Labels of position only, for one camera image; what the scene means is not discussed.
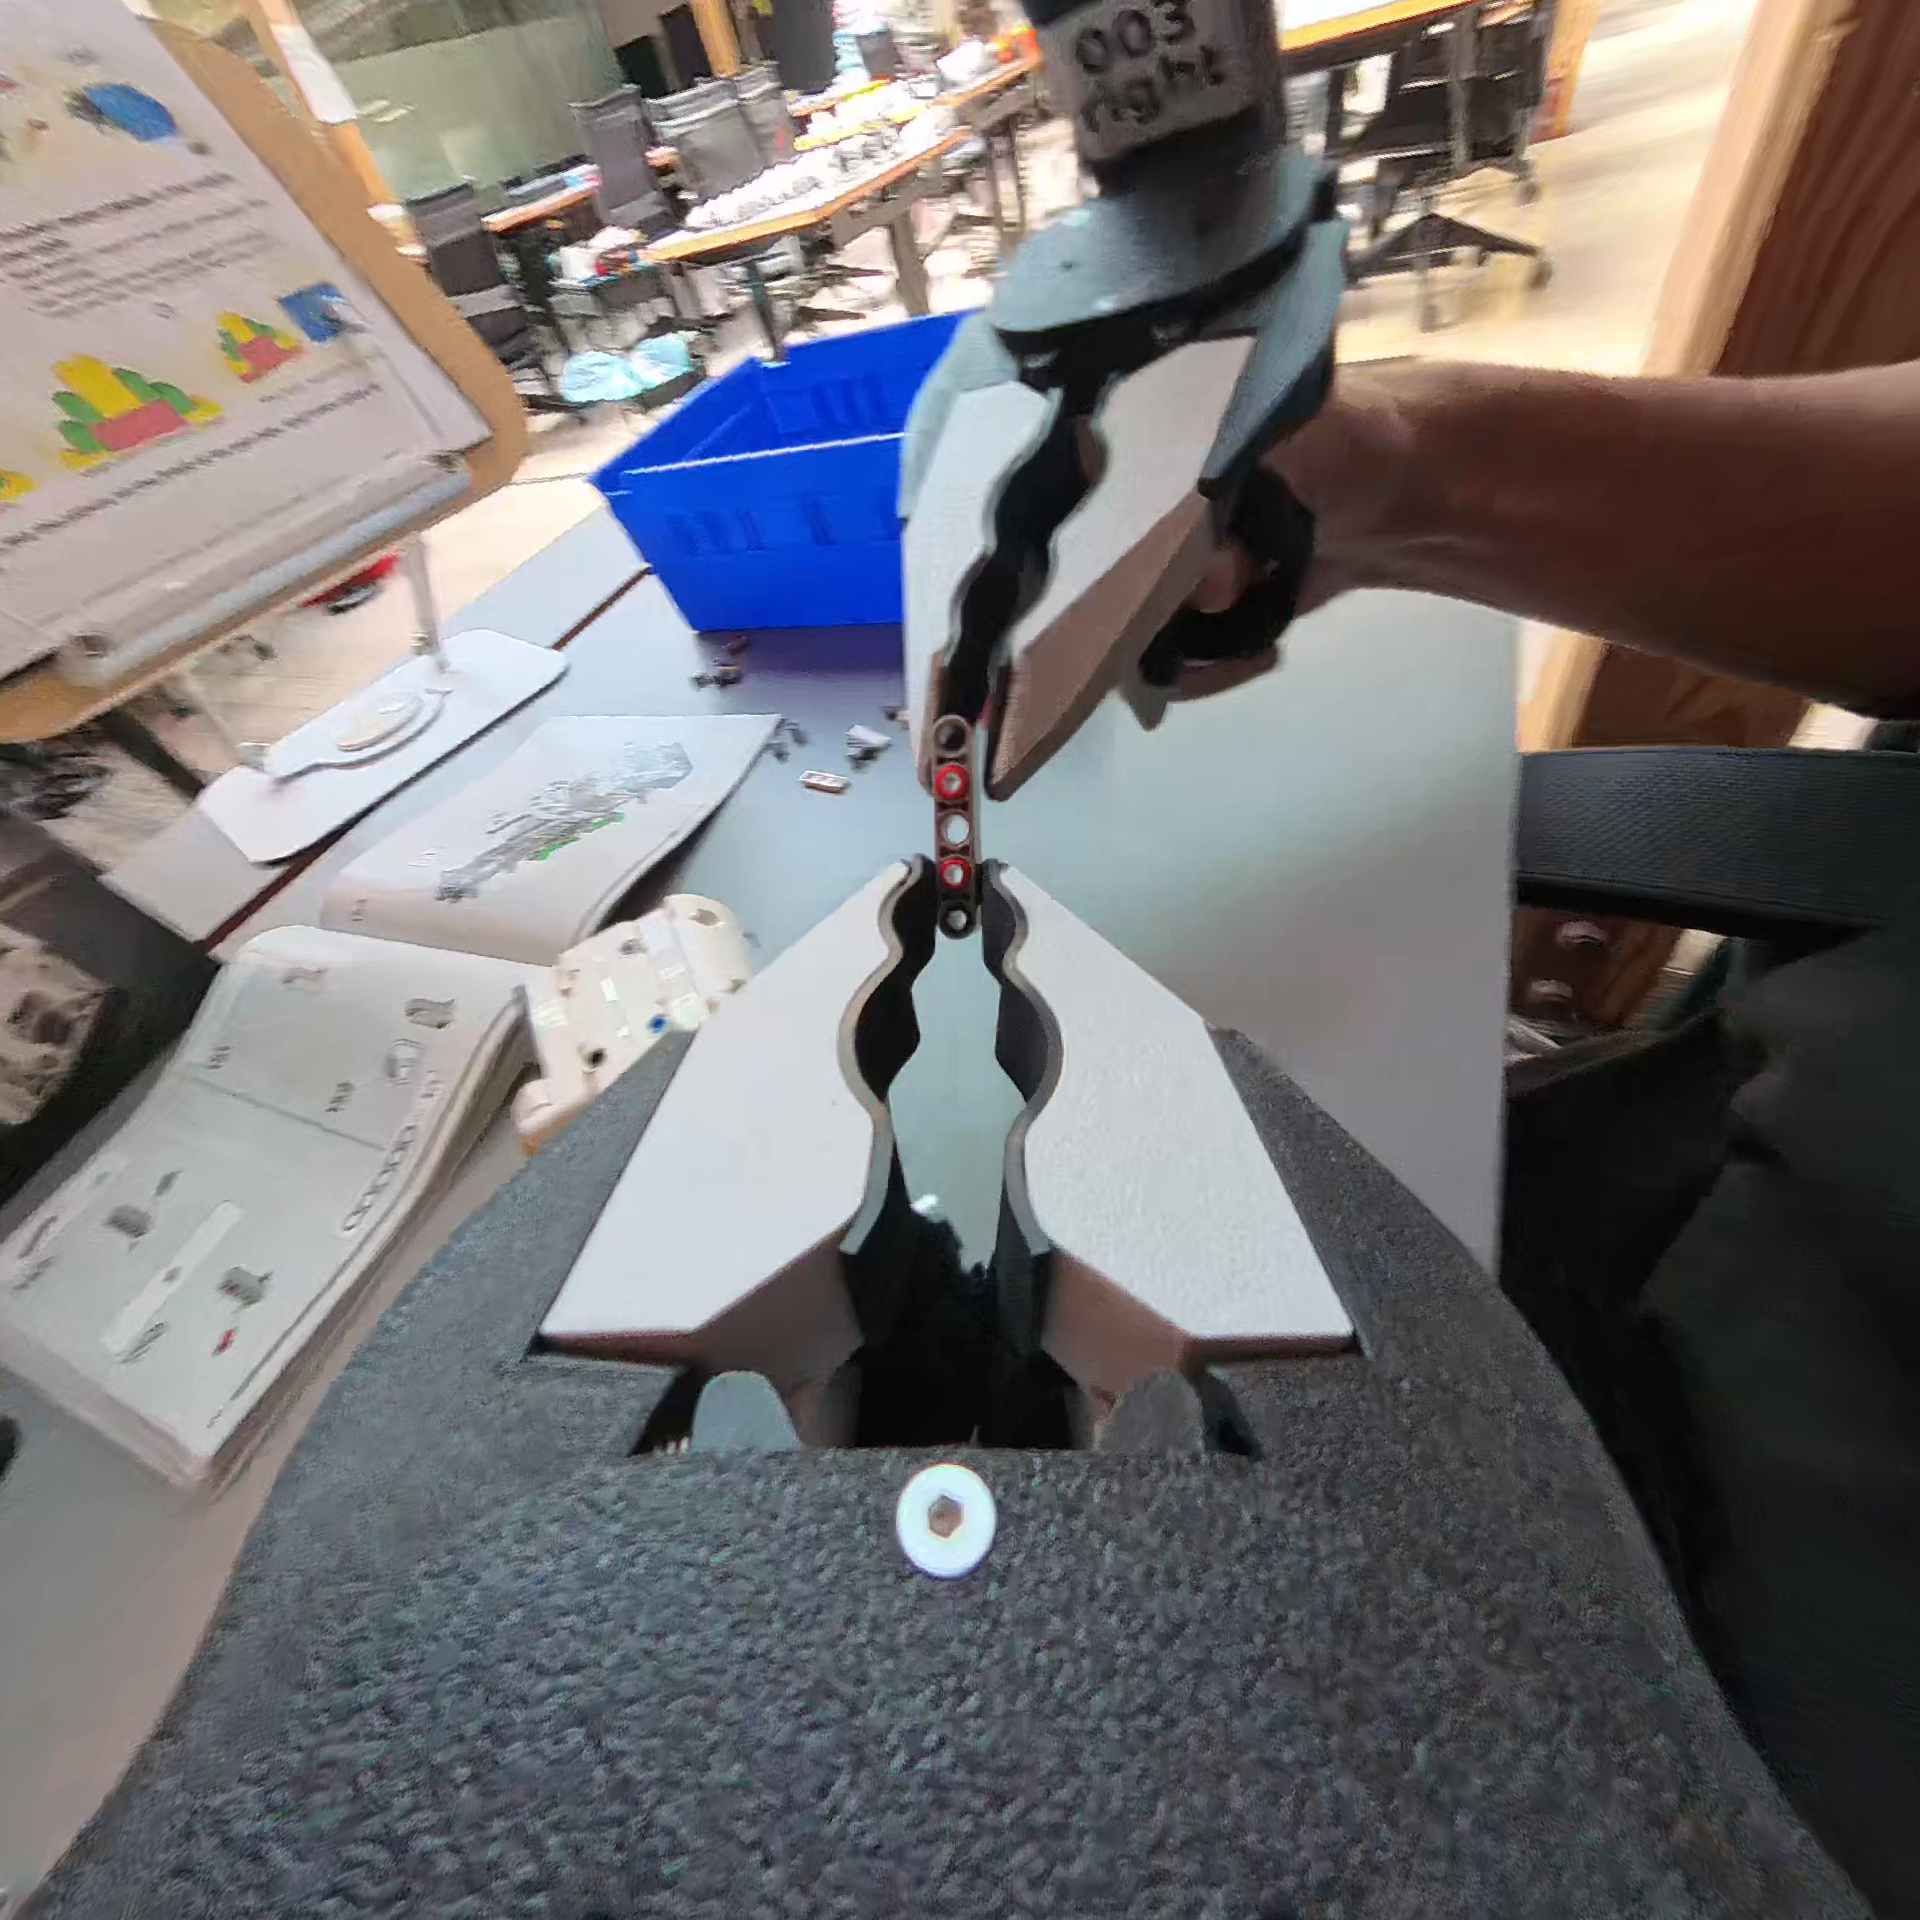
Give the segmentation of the person's dark clothing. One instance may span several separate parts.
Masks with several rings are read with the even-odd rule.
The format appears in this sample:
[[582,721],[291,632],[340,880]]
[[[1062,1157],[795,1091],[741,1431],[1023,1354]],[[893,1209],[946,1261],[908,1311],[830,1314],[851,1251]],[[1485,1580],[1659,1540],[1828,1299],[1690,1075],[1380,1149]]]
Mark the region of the person's dark clothing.
[[1499,1283],[1748,1743],[1916,1915],[1916,920],[1509,1065]]

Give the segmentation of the white lego truck model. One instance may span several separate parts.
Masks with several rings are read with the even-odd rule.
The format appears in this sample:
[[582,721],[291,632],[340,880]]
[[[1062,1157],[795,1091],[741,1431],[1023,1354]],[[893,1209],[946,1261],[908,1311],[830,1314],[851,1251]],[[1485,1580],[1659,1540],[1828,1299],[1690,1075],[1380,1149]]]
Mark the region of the white lego truck model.
[[511,1119],[525,1154],[589,1109],[662,1040],[696,1031],[752,979],[752,940],[706,896],[668,896],[538,972],[524,992],[534,1075]]

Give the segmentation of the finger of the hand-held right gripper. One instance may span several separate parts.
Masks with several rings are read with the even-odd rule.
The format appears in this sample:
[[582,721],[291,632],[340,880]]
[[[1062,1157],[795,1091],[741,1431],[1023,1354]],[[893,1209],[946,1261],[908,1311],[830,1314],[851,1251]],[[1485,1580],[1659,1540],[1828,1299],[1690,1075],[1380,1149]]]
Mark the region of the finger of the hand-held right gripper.
[[1188,344],[1096,405],[1104,466],[1052,536],[1040,594],[1000,644],[991,801],[1010,801],[1114,691],[1140,728],[1162,722],[1173,695],[1147,683],[1143,658],[1212,567],[1214,512],[1197,480],[1252,346]]
[[930,379],[901,482],[903,695],[919,754],[1056,754],[1104,695],[1102,394]]

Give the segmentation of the person's right hand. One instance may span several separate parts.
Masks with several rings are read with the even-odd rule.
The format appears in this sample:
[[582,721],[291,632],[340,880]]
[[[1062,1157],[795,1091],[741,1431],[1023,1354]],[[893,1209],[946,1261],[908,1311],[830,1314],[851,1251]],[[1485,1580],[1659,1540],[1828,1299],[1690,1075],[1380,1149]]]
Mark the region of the person's right hand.
[[1406,584],[1404,547],[1416,532],[1428,477],[1428,415],[1446,396],[1450,368],[1389,356],[1343,368],[1324,409],[1259,461],[1240,490],[1231,529],[1215,541],[1187,609],[1202,629],[1231,623],[1271,584],[1290,604],[1264,642],[1243,656],[1187,651],[1174,701],[1228,693],[1272,671],[1279,635],[1346,592]]

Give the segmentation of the black mesh office chair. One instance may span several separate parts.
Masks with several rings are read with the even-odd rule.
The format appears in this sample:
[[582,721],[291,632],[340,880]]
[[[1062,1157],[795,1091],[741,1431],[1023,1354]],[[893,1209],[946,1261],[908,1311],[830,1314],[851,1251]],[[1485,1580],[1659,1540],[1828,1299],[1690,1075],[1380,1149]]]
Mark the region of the black mesh office chair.
[[403,211],[423,261],[454,312],[515,379],[519,400],[539,415],[564,415],[560,385],[544,362],[532,308],[508,275],[471,185],[407,200]]
[[678,227],[678,213],[651,163],[653,125],[636,88],[576,104],[573,121],[597,172],[595,207],[606,229],[651,244]]

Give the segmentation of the light blue plastic bag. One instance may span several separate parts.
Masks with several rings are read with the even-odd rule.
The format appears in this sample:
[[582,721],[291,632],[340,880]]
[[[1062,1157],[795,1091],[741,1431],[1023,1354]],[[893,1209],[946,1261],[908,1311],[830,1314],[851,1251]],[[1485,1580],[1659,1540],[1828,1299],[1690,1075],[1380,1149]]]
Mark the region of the light blue plastic bag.
[[629,347],[572,353],[557,372],[557,394],[572,409],[613,405],[653,411],[691,396],[706,378],[696,339],[670,329]]

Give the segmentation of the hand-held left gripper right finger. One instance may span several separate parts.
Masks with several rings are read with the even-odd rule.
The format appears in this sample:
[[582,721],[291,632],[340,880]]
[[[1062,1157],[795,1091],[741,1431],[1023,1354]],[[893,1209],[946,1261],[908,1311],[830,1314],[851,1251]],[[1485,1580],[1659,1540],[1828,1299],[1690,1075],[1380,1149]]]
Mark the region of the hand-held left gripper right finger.
[[1343,1360],[1355,1330],[1212,1027],[1007,861],[980,952],[1018,1093],[983,1445],[1259,1450],[1221,1367]]

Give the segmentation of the dark grey lego beam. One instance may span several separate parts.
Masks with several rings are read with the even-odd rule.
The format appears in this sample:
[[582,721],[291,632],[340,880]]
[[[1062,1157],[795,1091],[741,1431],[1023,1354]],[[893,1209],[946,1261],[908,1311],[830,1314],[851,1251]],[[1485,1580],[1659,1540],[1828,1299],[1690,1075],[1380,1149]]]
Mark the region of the dark grey lego beam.
[[[934,851],[932,851],[932,885],[934,885],[934,922],[944,937],[948,940],[966,940],[975,933],[979,925],[979,900],[980,900],[980,882],[979,882],[979,825],[975,825],[975,803],[979,803],[979,745],[975,745],[975,730],[973,725],[957,716],[944,714],[936,717],[928,735],[930,743],[930,776],[928,776],[928,791],[932,796],[932,827],[934,827]],[[932,794],[932,779],[936,768],[948,761],[963,761],[971,770],[971,794],[965,805],[948,807],[936,803]],[[975,885],[971,899],[951,899],[941,896],[936,882],[936,861],[946,856],[966,857],[973,861]]]

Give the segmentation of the blue plastic bin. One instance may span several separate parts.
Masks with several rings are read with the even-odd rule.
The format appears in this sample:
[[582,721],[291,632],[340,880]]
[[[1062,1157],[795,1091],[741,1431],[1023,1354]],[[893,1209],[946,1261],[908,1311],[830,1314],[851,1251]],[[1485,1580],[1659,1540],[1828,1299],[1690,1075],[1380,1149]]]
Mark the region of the blue plastic bin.
[[908,415],[963,317],[746,359],[591,484],[696,633],[896,626]]

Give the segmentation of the white stand base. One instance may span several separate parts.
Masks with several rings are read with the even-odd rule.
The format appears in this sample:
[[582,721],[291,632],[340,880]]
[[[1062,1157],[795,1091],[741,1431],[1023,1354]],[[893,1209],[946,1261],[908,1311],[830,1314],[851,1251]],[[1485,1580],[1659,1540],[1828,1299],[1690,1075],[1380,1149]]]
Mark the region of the white stand base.
[[291,859],[552,688],[564,653],[462,632],[220,776],[197,803],[239,857]]

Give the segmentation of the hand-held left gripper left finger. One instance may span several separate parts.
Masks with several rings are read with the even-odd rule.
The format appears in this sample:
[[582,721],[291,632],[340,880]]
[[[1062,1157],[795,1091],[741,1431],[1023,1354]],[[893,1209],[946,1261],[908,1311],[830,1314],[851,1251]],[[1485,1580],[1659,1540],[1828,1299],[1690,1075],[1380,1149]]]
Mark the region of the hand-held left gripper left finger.
[[546,1347],[762,1377],[845,1445],[915,1227],[890,1093],[922,1028],[928,861],[891,865],[711,1016],[539,1325]]

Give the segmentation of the lego instruction booklet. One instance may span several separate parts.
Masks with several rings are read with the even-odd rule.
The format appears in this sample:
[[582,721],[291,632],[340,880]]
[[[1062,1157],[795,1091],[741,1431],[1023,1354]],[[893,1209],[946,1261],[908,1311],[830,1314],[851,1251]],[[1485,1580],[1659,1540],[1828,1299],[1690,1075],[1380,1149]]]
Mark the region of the lego instruction booklet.
[[770,714],[564,716],[216,975],[127,1123],[4,1239],[4,1364],[199,1491],[534,1073],[524,992],[618,923]]

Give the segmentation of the person's right forearm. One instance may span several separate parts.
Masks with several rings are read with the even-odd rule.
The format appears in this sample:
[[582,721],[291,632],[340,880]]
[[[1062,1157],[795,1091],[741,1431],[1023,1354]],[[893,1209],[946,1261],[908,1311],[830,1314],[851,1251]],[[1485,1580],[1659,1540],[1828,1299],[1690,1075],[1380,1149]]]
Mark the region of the person's right forearm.
[[1452,368],[1406,457],[1406,588],[1820,705],[1917,711],[1917,365]]

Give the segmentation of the wooden top desk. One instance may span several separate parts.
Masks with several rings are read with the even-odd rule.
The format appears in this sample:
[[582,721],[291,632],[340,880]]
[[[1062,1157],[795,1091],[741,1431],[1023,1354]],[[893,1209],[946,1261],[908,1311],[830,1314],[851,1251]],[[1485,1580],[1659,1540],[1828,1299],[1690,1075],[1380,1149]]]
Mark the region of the wooden top desk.
[[944,163],[973,140],[957,128],[941,136],[926,151],[899,159],[877,172],[845,184],[838,192],[806,207],[786,207],[755,223],[711,232],[676,232],[645,247],[645,257],[660,269],[725,269],[741,268],[749,285],[752,313],[768,359],[786,359],[786,328],[762,275],[762,257],[782,242],[821,237],[838,251],[867,233],[884,233],[893,281],[910,322],[928,321],[928,269],[915,227],[915,208],[936,200],[944,185]]

